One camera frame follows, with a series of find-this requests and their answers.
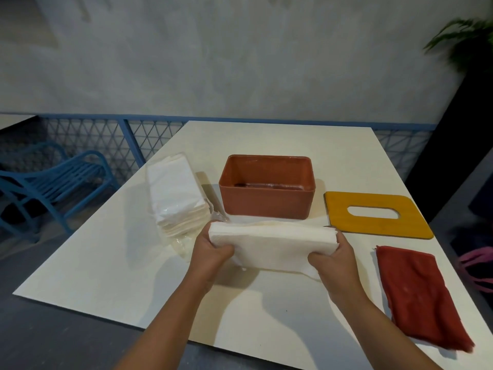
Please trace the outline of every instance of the red towel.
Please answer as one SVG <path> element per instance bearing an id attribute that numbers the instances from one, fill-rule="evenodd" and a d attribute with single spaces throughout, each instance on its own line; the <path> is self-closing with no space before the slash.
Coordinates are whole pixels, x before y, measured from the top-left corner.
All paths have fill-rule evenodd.
<path id="1" fill-rule="evenodd" d="M 460 321 L 433 255 L 377 247 L 380 278 L 392 321 L 407 336 L 471 353 L 474 343 Z"/>

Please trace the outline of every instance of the chair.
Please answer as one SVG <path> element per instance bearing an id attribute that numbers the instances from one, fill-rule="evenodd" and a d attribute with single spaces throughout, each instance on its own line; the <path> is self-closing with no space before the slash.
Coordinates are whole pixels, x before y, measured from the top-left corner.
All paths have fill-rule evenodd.
<path id="1" fill-rule="evenodd" d="M 117 190 L 120 186 L 111 172 L 108 162 L 101 153 L 89 150 L 69 158 L 65 150 L 55 142 L 42 142 L 21 149 L 0 158 L 0 163 L 8 163 L 18 158 L 25 158 L 26 155 L 39 153 L 41 149 L 47 147 L 54 149 L 51 155 L 52 158 L 54 158 L 55 151 L 58 152 L 60 162 L 57 165 L 34 173 L 16 173 L 0 170 L 0 190 L 10 202 L 16 205 L 17 209 L 25 217 L 29 229 L 34 234 L 39 232 L 39 224 L 24 208 L 24 204 L 32 199 L 39 200 L 70 235 L 73 231 L 67 224 L 67 218 L 80 211 L 107 187 L 112 186 Z M 88 159 L 97 161 L 97 163 L 87 161 Z M 65 214 L 55 209 L 54 203 L 69 197 L 84 184 L 95 182 L 100 182 L 101 184 Z M 34 242 L 37 241 L 36 236 L 19 231 L 1 218 L 0 227 L 17 236 Z"/>

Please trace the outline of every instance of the concrete wall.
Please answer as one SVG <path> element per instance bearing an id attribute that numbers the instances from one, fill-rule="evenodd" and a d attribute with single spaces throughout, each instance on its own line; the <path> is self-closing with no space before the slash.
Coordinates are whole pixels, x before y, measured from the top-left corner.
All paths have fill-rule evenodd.
<path id="1" fill-rule="evenodd" d="M 0 111 L 438 122 L 490 0 L 0 0 Z"/>

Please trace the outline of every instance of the black planter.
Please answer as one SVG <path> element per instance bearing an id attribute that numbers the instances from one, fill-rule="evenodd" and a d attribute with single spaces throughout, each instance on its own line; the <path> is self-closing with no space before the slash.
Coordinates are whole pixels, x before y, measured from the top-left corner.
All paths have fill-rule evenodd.
<path id="1" fill-rule="evenodd" d="M 406 179 L 431 222 L 493 147 L 493 75 L 466 75 Z"/>

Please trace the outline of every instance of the right hand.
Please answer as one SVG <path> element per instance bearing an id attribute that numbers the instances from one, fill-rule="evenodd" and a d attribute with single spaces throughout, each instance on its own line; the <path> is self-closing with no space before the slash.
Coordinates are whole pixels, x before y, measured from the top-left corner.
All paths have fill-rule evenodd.
<path id="1" fill-rule="evenodd" d="M 308 262 L 318 271 L 320 279 L 336 305 L 351 300 L 354 303 L 368 299 L 359 280 L 356 256 L 342 232 L 337 231 L 339 247 L 332 255 L 312 252 Z"/>

